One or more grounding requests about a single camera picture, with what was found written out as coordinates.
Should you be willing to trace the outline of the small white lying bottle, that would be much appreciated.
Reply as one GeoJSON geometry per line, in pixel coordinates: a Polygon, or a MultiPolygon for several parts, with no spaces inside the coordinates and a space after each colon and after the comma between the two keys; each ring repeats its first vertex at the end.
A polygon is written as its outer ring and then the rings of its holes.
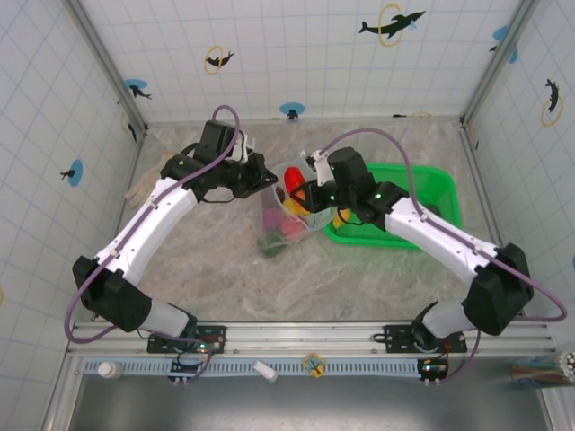
{"type": "Polygon", "coordinates": [[[256,361],[253,364],[252,369],[270,383],[274,383],[279,376],[278,372],[274,368],[263,363],[262,361],[256,361]]]}

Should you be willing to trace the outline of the aluminium side floor rail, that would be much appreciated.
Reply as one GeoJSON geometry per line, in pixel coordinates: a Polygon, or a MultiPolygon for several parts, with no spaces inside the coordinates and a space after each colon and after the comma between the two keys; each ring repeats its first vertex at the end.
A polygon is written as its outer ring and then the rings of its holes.
{"type": "Polygon", "coordinates": [[[468,135],[468,127],[463,122],[462,118],[459,119],[458,126],[459,126],[458,135],[460,137],[461,145],[463,147],[465,159],[471,172],[473,185],[479,199],[482,215],[487,224],[489,236],[492,242],[496,243],[497,245],[503,245],[504,244],[503,237],[496,220],[495,212],[491,205],[491,200],[485,185],[485,181],[479,163],[475,156],[471,138],[468,135]]]}

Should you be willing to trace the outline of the round tree sticker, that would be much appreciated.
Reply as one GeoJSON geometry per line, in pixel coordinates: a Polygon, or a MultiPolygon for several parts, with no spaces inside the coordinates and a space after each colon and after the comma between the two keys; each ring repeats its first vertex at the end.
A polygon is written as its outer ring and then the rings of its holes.
{"type": "Polygon", "coordinates": [[[310,353],[304,358],[304,369],[307,374],[314,378],[320,378],[325,373],[325,361],[320,355],[310,353]]]}

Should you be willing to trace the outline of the controller circuit board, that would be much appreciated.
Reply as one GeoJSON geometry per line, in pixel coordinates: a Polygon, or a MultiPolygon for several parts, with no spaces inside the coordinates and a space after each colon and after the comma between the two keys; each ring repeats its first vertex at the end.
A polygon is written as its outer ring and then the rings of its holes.
{"type": "Polygon", "coordinates": [[[429,386],[431,383],[439,384],[447,377],[449,364],[445,357],[419,359],[417,369],[420,380],[425,386],[429,386]]]}
{"type": "Polygon", "coordinates": [[[187,385],[198,380],[208,370],[210,362],[210,356],[198,361],[196,364],[185,364],[180,359],[175,359],[171,364],[172,374],[168,378],[174,385],[187,385]]]}

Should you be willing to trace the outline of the red orange toy mango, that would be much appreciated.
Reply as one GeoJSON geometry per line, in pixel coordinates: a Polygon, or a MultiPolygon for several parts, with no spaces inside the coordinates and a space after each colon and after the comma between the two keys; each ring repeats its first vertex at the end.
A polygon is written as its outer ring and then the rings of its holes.
{"type": "Polygon", "coordinates": [[[284,185],[286,192],[288,194],[292,194],[303,184],[305,184],[305,178],[300,169],[296,166],[287,167],[284,173],[284,185]]]}

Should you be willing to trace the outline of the colourful cylinder with white sticks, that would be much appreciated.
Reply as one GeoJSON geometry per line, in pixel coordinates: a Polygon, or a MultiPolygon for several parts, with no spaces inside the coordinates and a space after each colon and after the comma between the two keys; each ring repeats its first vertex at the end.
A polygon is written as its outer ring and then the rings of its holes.
{"type": "Polygon", "coordinates": [[[575,349],[518,359],[510,372],[515,384],[522,387],[575,386],[575,349]]]}

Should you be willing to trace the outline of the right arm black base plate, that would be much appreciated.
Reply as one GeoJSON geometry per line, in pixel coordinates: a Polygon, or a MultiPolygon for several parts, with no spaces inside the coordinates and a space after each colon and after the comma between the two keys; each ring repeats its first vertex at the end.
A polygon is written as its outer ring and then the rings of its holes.
{"type": "Polygon", "coordinates": [[[442,339],[433,336],[418,339],[411,324],[386,324],[380,332],[373,334],[370,340],[383,344],[385,351],[392,354],[445,354],[468,351],[463,332],[453,333],[442,339]]]}

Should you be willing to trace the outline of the clear zip-top bag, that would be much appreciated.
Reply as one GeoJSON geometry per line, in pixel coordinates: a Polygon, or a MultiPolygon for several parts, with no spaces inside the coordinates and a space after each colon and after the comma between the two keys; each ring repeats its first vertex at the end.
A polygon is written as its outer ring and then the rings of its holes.
{"type": "Polygon", "coordinates": [[[275,166],[270,168],[271,172],[273,172],[278,177],[279,180],[276,184],[273,184],[272,186],[263,190],[260,193],[260,197],[261,197],[261,222],[259,225],[258,238],[264,232],[266,232],[262,226],[262,210],[264,208],[268,208],[268,207],[280,208],[284,212],[283,221],[285,219],[292,218],[292,219],[295,219],[296,221],[298,221],[299,223],[301,223],[305,228],[305,230],[302,232],[302,234],[298,238],[296,238],[294,241],[290,241],[290,240],[286,239],[287,245],[284,246],[284,249],[286,249],[287,246],[290,246],[292,244],[300,242],[306,236],[308,236],[310,233],[320,231],[321,229],[323,229],[327,224],[329,224],[332,221],[332,219],[335,215],[335,211],[329,207],[327,209],[324,209],[323,211],[321,211],[319,213],[309,213],[309,215],[307,215],[307,216],[292,215],[284,208],[283,203],[280,203],[278,197],[276,196],[275,188],[281,187],[285,192],[286,199],[291,198],[291,196],[286,192],[286,188],[284,185],[284,173],[285,173],[286,168],[289,166],[296,166],[297,168],[299,168],[300,171],[302,172],[304,178],[305,178],[305,181],[315,180],[315,177],[316,177],[315,172],[309,167],[307,162],[302,158],[297,158],[297,159],[290,161],[290,162],[277,163],[275,166]]]}

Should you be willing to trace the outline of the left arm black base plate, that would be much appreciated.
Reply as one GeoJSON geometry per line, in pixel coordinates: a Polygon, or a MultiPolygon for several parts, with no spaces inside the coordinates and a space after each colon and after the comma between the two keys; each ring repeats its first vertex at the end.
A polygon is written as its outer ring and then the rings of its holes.
{"type": "Polygon", "coordinates": [[[226,326],[199,325],[186,330],[181,338],[194,338],[194,341],[175,341],[150,335],[146,352],[149,354],[222,354],[226,343],[226,326]]]}

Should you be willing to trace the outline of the green toy bell pepper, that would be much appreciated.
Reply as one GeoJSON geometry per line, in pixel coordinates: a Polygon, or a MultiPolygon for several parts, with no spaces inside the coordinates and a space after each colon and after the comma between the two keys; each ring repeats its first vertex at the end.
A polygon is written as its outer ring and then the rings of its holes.
{"type": "Polygon", "coordinates": [[[257,244],[262,250],[284,247],[287,245],[286,237],[279,230],[266,231],[258,239],[257,244]]]}

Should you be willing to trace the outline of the blue circle fish sticker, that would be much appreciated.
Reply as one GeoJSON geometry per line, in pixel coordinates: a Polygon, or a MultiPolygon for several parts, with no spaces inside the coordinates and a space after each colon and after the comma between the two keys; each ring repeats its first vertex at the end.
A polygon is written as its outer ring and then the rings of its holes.
{"type": "Polygon", "coordinates": [[[286,102],[279,107],[279,111],[285,115],[288,121],[299,119],[305,113],[305,105],[300,102],[286,102]]]}
{"type": "Polygon", "coordinates": [[[61,180],[66,180],[71,187],[77,187],[84,175],[83,161],[81,159],[74,160],[70,167],[66,171],[61,172],[59,175],[61,180]]]}
{"type": "Polygon", "coordinates": [[[148,87],[148,83],[146,81],[137,78],[129,78],[124,81],[124,84],[132,93],[135,99],[136,98],[144,98],[148,100],[152,99],[152,94],[145,92],[145,89],[148,87]]]}

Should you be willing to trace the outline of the green plastic basket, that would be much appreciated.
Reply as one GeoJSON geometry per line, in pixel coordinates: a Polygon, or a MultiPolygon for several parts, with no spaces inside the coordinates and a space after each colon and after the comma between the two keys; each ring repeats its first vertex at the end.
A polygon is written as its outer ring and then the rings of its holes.
{"type": "MultiPolygon", "coordinates": [[[[368,163],[367,169],[378,182],[390,181],[405,190],[409,189],[405,165],[368,163]]],[[[437,215],[450,224],[462,228],[460,204],[453,178],[439,168],[421,165],[414,165],[412,174],[418,201],[427,209],[433,208],[437,215]]],[[[403,238],[383,232],[371,224],[355,225],[358,219],[354,215],[350,221],[351,224],[343,224],[338,228],[328,224],[323,232],[330,240],[346,246],[417,249],[403,238]]]]}

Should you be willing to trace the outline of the aluminium corner post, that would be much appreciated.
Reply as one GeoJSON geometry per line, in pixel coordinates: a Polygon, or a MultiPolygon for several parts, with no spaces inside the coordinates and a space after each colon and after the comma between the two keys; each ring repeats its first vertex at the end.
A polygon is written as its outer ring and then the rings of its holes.
{"type": "Polygon", "coordinates": [[[119,69],[116,67],[109,51],[89,17],[81,0],[62,0],[63,6],[70,14],[76,28],[84,38],[104,76],[116,94],[119,105],[127,115],[127,122],[134,130],[136,142],[140,143],[146,136],[147,124],[136,105],[130,89],[125,85],[119,69]]]}
{"type": "Polygon", "coordinates": [[[518,8],[508,25],[506,34],[499,41],[494,51],[494,56],[482,75],[471,101],[465,109],[464,114],[460,117],[460,123],[464,130],[468,129],[477,116],[501,71],[509,62],[514,50],[518,47],[521,35],[541,1],[542,0],[519,1],[518,8]]]}

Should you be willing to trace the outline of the right controller circuit board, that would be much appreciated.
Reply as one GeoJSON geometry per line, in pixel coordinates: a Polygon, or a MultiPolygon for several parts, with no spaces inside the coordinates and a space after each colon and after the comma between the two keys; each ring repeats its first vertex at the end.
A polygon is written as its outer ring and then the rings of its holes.
{"type": "Polygon", "coordinates": [[[417,369],[420,380],[425,386],[429,386],[431,383],[439,384],[447,377],[449,364],[445,357],[419,359],[417,369]]]}

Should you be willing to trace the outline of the long aluminium mounting rail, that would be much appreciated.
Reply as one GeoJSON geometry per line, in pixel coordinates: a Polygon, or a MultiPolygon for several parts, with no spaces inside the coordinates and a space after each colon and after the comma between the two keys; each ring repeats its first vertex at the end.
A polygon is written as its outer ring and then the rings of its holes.
{"type": "Polygon", "coordinates": [[[225,357],[298,357],[315,353],[324,358],[336,357],[424,357],[469,355],[476,340],[478,358],[538,356],[555,350],[548,326],[543,323],[514,322],[498,337],[474,330],[440,341],[436,350],[419,351],[409,343],[389,337],[385,343],[373,340],[387,325],[383,321],[324,322],[225,322],[226,338],[216,358],[225,357]]]}

